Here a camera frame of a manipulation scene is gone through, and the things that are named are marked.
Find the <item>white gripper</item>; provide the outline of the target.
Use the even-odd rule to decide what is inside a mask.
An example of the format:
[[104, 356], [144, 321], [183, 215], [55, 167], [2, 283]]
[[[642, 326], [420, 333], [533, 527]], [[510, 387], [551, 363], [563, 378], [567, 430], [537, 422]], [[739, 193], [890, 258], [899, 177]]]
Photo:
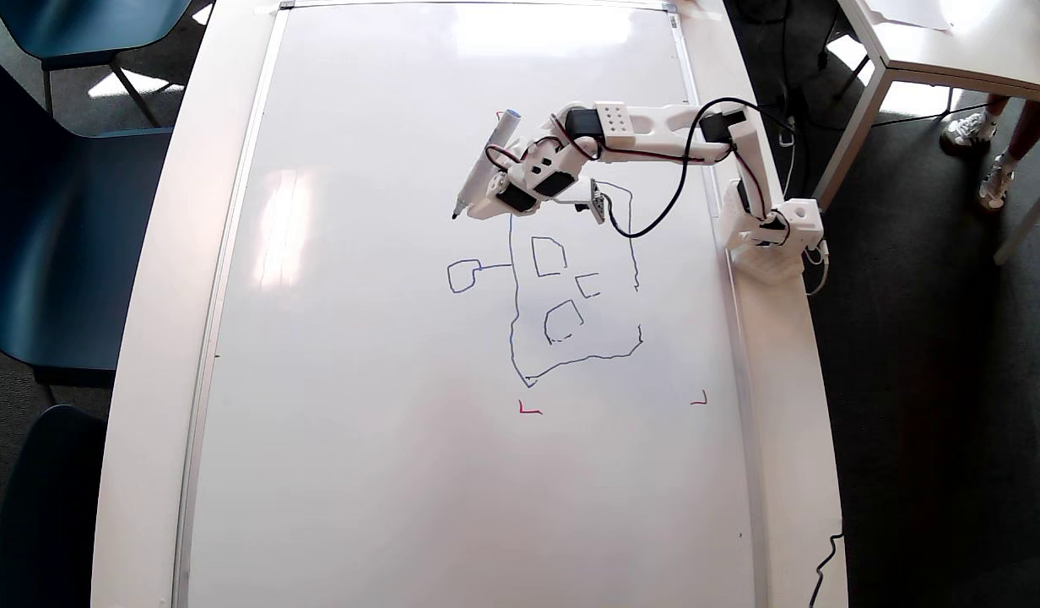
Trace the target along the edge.
[[534, 189], [538, 181], [536, 173], [528, 169], [494, 173], [474, 188], [469, 218], [488, 220], [508, 213], [534, 213], [543, 201]]

